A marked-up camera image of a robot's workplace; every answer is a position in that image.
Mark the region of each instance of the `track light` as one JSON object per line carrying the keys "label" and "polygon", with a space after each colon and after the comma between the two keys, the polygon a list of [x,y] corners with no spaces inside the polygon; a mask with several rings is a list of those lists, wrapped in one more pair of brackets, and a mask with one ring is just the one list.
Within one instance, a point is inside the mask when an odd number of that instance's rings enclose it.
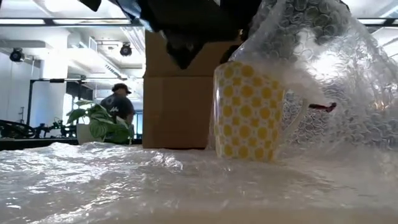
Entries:
{"label": "track light", "polygon": [[22,53],[22,48],[14,48],[10,54],[10,60],[12,62],[23,62],[25,60],[25,55]]}
{"label": "track light", "polygon": [[130,56],[130,55],[132,54],[132,50],[131,50],[131,47],[130,47],[130,43],[123,43],[123,46],[122,46],[122,48],[120,49],[120,54],[121,54],[123,57],[127,57],[127,56]]}

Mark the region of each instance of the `yellow polka dot mug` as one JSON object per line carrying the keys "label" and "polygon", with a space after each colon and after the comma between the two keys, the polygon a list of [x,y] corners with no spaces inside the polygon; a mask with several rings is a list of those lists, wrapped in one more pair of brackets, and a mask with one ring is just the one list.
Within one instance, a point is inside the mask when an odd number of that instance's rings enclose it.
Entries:
{"label": "yellow polka dot mug", "polygon": [[272,162],[281,139],[297,128],[305,110],[282,133],[284,87],[241,62],[217,67],[214,86],[217,155]]}

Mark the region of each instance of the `fluorescent light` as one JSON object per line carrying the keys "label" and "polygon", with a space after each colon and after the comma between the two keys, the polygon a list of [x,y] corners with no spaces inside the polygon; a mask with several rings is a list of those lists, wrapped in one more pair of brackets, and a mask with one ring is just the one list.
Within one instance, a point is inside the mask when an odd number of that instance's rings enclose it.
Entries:
{"label": "fluorescent light", "polygon": [[364,25],[369,24],[383,24],[386,19],[358,19],[358,21]]}
{"label": "fluorescent light", "polygon": [[115,81],[115,80],[119,80],[120,81],[120,79],[119,78],[86,78],[86,79],[83,79],[83,80],[85,80],[85,81]]}
{"label": "fluorescent light", "polygon": [[0,19],[0,24],[45,24],[42,19]]}
{"label": "fluorescent light", "polygon": [[55,24],[130,24],[128,19],[54,19]]}

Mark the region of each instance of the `cap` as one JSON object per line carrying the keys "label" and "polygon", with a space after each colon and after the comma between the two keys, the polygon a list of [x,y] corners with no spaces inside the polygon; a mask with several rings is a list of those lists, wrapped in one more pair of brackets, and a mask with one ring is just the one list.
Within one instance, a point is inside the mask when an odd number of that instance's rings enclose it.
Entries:
{"label": "cap", "polygon": [[127,85],[124,84],[124,83],[115,84],[115,85],[113,86],[113,88],[112,88],[112,91],[115,92],[115,91],[120,90],[120,89],[125,90],[127,94],[131,94],[131,92],[130,92],[130,90],[129,90],[129,87],[127,87]]}

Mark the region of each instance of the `bubble wrap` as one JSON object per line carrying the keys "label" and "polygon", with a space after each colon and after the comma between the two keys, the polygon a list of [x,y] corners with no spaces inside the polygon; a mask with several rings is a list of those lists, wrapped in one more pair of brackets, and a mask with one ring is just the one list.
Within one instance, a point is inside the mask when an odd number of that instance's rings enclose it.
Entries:
{"label": "bubble wrap", "polygon": [[396,224],[397,155],[356,152],[275,166],[105,143],[1,151],[0,223]]}
{"label": "bubble wrap", "polygon": [[397,65],[344,4],[263,0],[249,33],[230,60],[250,64],[290,90],[284,126],[299,112],[302,98],[337,103],[330,114],[308,110],[285,146],[396,146]]}

